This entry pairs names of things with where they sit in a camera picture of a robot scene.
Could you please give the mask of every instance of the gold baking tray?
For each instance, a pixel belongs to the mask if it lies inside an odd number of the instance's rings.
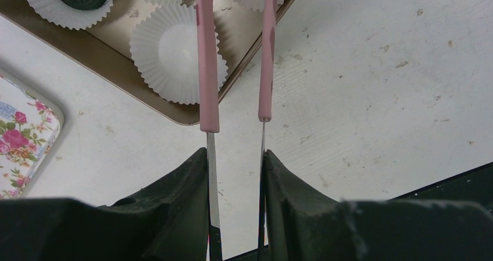
[[[279,7],[278,21],[293,1]],[[49,23],[25,0],[0,0],[0,15],[6,19],[170,120],[182,125],[197,124],[198,105],[180,105],[161,98],[144,83],[130,59],[132,29],[154,9],[141,0],[115,0],[108,16],[85,31]],[[241,8],[233,0],[214,0],[214,11],[219,53],[228,66],[228,79],[219,91],[221,101],[260,48],[262,13]]]

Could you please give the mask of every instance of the white surface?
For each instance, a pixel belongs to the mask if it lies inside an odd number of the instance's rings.
[[[492,5],[297,0],[276,35],[266,147],[335,199],[388,199],[491,162]],[[29,196],[112,204],[205,146],[197,126],[170,122],[4,19],[0,33],[0,65],[66,116]],[[259,65],[258,55],[220,104],[225,258],[256,246]]]

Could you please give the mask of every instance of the floral tin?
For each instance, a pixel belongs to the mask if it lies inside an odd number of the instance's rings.
[[[21,194],[62,124],[58,107],[0,69],[0,199]]]

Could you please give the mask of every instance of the green leaf print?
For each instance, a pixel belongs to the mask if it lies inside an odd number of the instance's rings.
[[[26,137],[26,138],[30,138],[31,137],[31,129],[30,128],[25,128],[22,130],[22,136]]]
[[[10,182],[11,182],[11,184],[10,184],[11,186],[13,186],[13,187],[19,187],[19,184],[17,183],[16,180],[10,179]]]
[[[7,123],[7,129],[12,130],[15,129],[15,123]]]
[[[33,98],[34,100],[36,100],[36,97],[32,94],[30,94],[29,92],[25,91],[24,92],[27,96],[29,96],[30,98]]]

